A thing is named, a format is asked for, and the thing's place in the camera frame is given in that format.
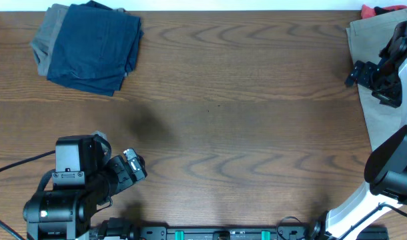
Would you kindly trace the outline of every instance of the wooden tabletop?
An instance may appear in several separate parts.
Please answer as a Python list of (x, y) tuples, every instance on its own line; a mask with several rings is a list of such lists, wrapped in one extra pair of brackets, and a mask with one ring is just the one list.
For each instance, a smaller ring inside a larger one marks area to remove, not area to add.
[[(107, 134), (147, 179), (92, 218), (171, 226), (304, 222), (363, 182), (371, 153), (344, 28), (357, 11), (137, 12), (136, 71), (113, 97), (37, 75), (28, 45), (44, 13), (0, 13), (0, 167), (58, 137)], [(0, 173), (0, 219), (26, 236), (25, 202), (54, 156)], [(407, 219), (377, 223), (407, 239)], [(0, 229), (0, 239), (11, 237)]]

